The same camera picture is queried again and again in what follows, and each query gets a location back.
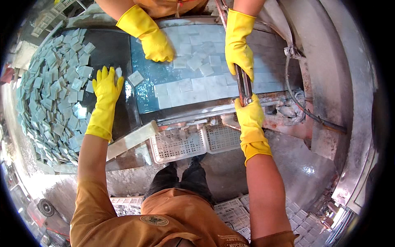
black cable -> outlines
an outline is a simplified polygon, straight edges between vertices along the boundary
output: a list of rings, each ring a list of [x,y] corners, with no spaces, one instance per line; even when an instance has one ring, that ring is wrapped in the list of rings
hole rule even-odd
[[[341,133],[346,134],[346,133],[347,133],[347,129],[346,129],[345,127],[340,126],[340,125],[337,125],[337,124],[334,124],[334,123],[331,123],[331,122],[328,122],[328,121],[326,121],[326,120],[321,119],[320,117],[317,117],[317,116],[314,115],[313,113],[311,113],[311,112],[309,112],[308,110],[306,110],[306,108],[304,108],[304,107],[299,103],[299,101],[295,98],[295,96],[293,95],[293,92],[292,92],[292,90],[291,90],[291,87],[290,87],[290,82],[288,81],[288,66],[289,66],[289,64],[290,64],[290,56],[291,56],[291,55],[290,55],[290,53],[288,52],[288,54],[287,54],[287,59],[286,59],[286,61],[285,61],[285,84],[286,84],[286,86],[287,86],[287,90],[288,90],[288,92],[290,93],[290,95],[291,95],[293,101],[297,104],[297,106],[298,106],[301,110],[303,110],[303,112],[304,112],[307,116],[309,116],[309,117],[311,117],[312,119],[314,119],[315,121],[321,123],[323,126],[329,128],[329,129],[332,129],[332,130],[335,130],[335,131],[339,131],[339,132],[341,132]]]

yellow rubber glove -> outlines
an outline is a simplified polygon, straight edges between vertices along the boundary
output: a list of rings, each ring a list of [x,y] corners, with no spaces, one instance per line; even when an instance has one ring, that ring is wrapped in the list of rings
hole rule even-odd
[[[265,119],[261,104],[256,94],[252,94],[252,103],[246,107],[242,107],[240,99],[235,100],[235,109],[237,119],[241,126],[240,146],[244,152],[246,161],[257,154],[273,156],[270,150],[269,143],[262,130],[262,123]]]
[[[124,78],[118,78],[117,85],[114,84],[114,67],[107,67],[98,70],[96,79],[93,79],[92,85],[97,97],[95,110],[90,117],[87,131],[85,134],[94,135],[110,141],[112,138],[115,103],[121,93]]]
[[[256,17],[229,9],[225,36],[225,58],[229,71],[236,75],[235,64],[239,65],[254,81],[254,57],[246,43],[252,32]]]
[[[146,59],[155,62],[173,60],[174,52],[166,36],[138,5],[134,5],[121,16],[117,27],[141,40]]]

brown t-shirt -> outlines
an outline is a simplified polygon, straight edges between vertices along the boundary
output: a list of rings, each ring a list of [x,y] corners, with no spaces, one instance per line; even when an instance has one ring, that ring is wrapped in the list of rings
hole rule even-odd
[[[249,246],[220,220],[208,201],[182,189],[151,195],[142,204],[141,215],[117,217],[104,185],[82,181],[70,225],[73,247],[169,246],[177,239],[202,247]],[[292,232],[282,232],[254,240],[251,246],[293,246],[294,239]]]

worker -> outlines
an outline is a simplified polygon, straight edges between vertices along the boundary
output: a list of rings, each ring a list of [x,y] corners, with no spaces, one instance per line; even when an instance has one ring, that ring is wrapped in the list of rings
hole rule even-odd
[[[228,246],[247,247],[213,210],[201,156],[194,157],[179,182],[176,164],[160,170],[141,205],[141,215],[117,217],[107,192],[105,164],[115,103],[124,78],[114,83],[114,68],[104,66],[93,80],[96,108],[85,133],[78,161],[78,185],[70,240],[77,246]],[[293,246],[295,235],[285,211],[285,189],[262,130],[258,97],[241,107],[241,149],[246,157],[250,198],[251,246]]]
[[[196,14],[202,11],[208,0],[97,0],[99,6],[117,20],[117,27],[139,38],[146,59],[155,62],[172,61],[174,52],[166,36],[152,18],[174,14]],[[254,81],[254,58],[246,43],[252,32],[255,18],[265,0],[235,0],[229,9],[225,37],[225,57],[232,75],[239,65]]]

leg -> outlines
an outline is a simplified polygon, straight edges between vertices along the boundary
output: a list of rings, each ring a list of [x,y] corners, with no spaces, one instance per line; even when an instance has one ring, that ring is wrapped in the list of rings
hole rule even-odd
[[[144,200],[158,191],[177,187],[178,183],[177,164],[176,162],[170,162],[168,166],[158,171],[155,175],[148,191],[144,195]]]
[[[192,158],[188,169],[186,169],[182,174],[181,188],[198,193],[211,204],[215,204],[213,195],[207,185],[206,172],[200,165],[200,161],[203,160],[204,156],[205,154]]]

